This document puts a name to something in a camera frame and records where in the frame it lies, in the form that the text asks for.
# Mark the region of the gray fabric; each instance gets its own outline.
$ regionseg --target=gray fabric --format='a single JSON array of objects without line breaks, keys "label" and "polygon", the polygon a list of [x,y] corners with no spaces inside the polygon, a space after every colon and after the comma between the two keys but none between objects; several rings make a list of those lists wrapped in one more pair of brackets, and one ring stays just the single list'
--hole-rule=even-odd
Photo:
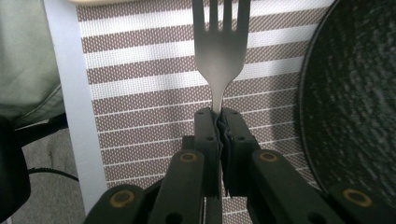
[{"label": "gray fabric", "polygon": [[[77,175],[68,129],[23,148],[28,168],[50,167]],[[54,174],[30,175],[32,194],[12,216],[13,224],[82,223],[85,218],[77,181]]]},{"label": "gray fabric", "polygon": [[0,114],[18,128],[62,113],[42,0],[0,0]]}]

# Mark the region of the fork tines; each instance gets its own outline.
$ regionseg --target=fork tines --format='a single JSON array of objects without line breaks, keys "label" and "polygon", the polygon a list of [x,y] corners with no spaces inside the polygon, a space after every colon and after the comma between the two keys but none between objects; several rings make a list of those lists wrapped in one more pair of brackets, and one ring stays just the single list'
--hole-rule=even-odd
[{"label": "fork tines", "polygon": [[[217,31],[219,29],[219,1],[209,0],[209,31]],[[238,16],[236,31],[245,33],[248,29],[250,11],[250,0],[238,1]],[[205,13],[204,1],[192,0],[192,14],[194,23],[194,32],[203,31],[205,29]],[[223,30],[231,31],[233,26],[233,0],[224,0],[223,13]]]}]

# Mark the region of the floor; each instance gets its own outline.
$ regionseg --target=floor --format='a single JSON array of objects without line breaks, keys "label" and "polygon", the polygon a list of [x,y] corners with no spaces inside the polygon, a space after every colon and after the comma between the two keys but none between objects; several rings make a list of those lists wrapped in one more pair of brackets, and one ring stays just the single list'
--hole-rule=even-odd
[{"label": "floor", "polygon": [[[49,167],[77,176],[68,129],[23,148],[28,168]],[[30,175],[32,193],[28,202],[7,221],[29,223],[82,223],[85,218],[77,181],[61,175]]]}]

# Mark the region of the fork handle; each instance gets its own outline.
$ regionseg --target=fork handle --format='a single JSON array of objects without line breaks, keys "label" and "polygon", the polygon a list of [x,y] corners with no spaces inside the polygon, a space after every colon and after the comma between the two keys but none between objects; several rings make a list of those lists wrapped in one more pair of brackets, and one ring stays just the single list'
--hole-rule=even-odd
[{"label": "fork handle", "polygon": [[210,88],[212,90],[212,111],[218,118],[221,114],[222,98],[225,92],[224,88]]}]

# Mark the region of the black plastic part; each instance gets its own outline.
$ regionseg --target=black plastic part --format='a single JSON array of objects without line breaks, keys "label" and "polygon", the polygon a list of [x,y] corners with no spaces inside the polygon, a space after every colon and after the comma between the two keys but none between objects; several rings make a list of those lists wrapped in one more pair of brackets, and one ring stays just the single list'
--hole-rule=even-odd
[{"label": "black plastic part", "polygon": [[222,223],[222,198],[206,198],[205,223]]},{"label": "black plastic part", "polygon": [[329,202],[346,223],[396,223],[396,212],[378,196],[350,184],[329,188]]},{"label": "black plastic part", "polygon": [[172,157],[148,223],[202,223],[204,162],[196,150]]},{"label": "black plastic part", "polygon": [[204,189],[206,197],[219,197],[219,139],[210,108],[194,114],[194,149],[205,156]]},{"label": "black plastic part", "polygon": [[16,138],[21,147],[24,147],[40,138],[56,133],[61,129],[67,128],[66,114],[59,115],[50,119],[47,123],[37,124],[34,126],[18,129],[15,131]]},{"label": "black plastic part", "polygon": [[163,180],[160,179],[159,181],[155,182],[150,187],[145,189],[145,201],[143,201],[143,205],[139,215],[140,223],[147,223],[149,221],[149,214],[154,207],[155,200],[157,199],[158,192],[160,191],[162,183]]},{"label": "black plastic part", "polygon": [[276,219],[270,207],[255,184],[251,184],[249,189],[247,196],[247,211],[253,224],[276,223]]},{"label": "black plastic part", "polygon": [[[128,192],[132,192],[134,196],[128,196],[127,194],[123,193],[125,192],[125,190]],[[118,203],[115,199],[117,198],[116,194],[120,195],[120,201],[125,201],[127,203]],[[109,189],[102,195],[102,197],[93,207],[93,209],[85,219],[84,223],[141,223],[141,221],[139,220],[139,212],[141,210],[144,197],[144,191],[138,186],[134,185],[120,185]]]},{"label": "black plastic part", "polygon": [[344,223],[281,154],[257,150],[252,159],[250,174],[276,223]]},{"label": "black plastic part", "polygon": [[16,212],[29,196],[25,158],[11,123],[0,116],[0,222]]},{"label": "black plastic part", "polygon": [[227,134],[231,144],[231,148],[223,149],[224,154],[230,154],[227,156],[228,172],[224,174],[225,188],[231,196],[246,197],[250,183],[248,167],[251,154],[260,149],[260,146],[240,113],[230,108],[223,108],[222,113],[228,126]]},{"label": "black plastic part", "polygon": [[185,135],[181,139],[181,150],[194,150],[194,135]]}]

